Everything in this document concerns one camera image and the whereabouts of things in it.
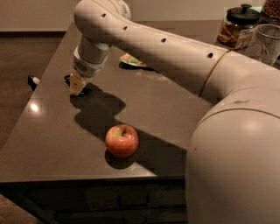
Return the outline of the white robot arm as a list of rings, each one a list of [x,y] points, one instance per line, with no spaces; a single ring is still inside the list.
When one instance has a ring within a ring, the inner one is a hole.
[[[189,224],[280,224],[280,71],[134,23],[122,0],[80,0],[73,16],[73,94],[117,47],[213,104],[187,150]]]

